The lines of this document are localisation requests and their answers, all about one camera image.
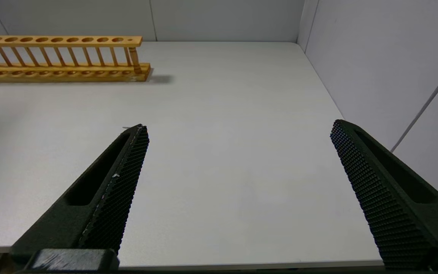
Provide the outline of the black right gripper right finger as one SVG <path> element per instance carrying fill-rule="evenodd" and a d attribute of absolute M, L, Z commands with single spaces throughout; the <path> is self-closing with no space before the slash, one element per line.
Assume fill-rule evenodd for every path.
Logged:
<path fill-rule="evenodd" d="M 353 123 L 335 120 L 330 138 L 384 268 L 438 272 L 438 191 Z"/>

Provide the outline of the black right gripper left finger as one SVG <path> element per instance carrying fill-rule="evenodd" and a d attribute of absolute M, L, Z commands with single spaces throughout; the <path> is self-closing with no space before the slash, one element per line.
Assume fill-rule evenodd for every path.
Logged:
<path fill-rule="evenodd" d="M 148 144 L 142 124 L 122 132 L 12 245 L 14 263 L 30 272 L 116 271 Z"/>

